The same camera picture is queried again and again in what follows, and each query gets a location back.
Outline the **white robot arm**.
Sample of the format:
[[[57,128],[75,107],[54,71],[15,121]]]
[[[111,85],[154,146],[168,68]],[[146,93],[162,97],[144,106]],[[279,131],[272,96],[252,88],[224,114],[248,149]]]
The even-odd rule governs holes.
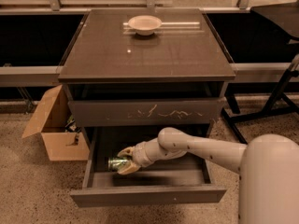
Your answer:
[[[188,135],[175,128],[119,152],[128,175],[159,160],[192,153],[239,175],[239,224],[299,224],[299,145],[276,134],[248,144]]]

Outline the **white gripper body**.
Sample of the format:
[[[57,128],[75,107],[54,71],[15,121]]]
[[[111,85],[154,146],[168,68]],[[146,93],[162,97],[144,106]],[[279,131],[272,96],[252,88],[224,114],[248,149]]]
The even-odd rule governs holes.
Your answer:
[[[159,143],[158,139],[152,139],[138,143],[134,146],[132,153],[132,160],[140,167],[148,167],[156,161],[167,161],[180,158],[186,154],[185,151],[170,151],[164,149]]]

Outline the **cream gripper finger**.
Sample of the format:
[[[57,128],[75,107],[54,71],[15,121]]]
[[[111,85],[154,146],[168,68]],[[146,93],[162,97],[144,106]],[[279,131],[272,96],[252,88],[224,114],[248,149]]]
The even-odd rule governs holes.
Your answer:
[[[134,150],[134,147],[126,147],[117,154],[117,157],[131,159],[133,157]]]
[[[132,174],[134,172],[137,172],[139,169],[140,169],[139,165],[135,164],[132,161],[129,161],[129,162],[125,163],[124,165],[122,165],[118,169],[117,173],[119,175],[129,175],[129,174]]]

